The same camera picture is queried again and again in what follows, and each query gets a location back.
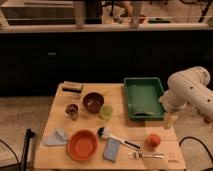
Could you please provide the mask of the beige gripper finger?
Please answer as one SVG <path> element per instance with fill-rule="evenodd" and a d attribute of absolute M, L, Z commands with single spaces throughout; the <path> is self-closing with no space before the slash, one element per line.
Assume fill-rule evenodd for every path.
<path fill-rule="evenodd" d="M 172 113 L 166 113 L 164 116 L 164 128 L 170 129 L 173 124 L 176 122 L 178 116 Z"/>

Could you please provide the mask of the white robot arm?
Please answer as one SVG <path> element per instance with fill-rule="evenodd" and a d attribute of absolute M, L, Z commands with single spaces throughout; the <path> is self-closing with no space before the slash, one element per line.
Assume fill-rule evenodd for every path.
<path fill-rule="evenodd" d="M 168 89 L 159 98 L 165 110 L 165 129 L 170 129 L 176 121 L 175 112 L 185 109 L 188 104 L 213 120 L 213 90 L 207 87 L 210 80 L 210 73 L 201 66 L 173 73 L 168 78 Z"/>

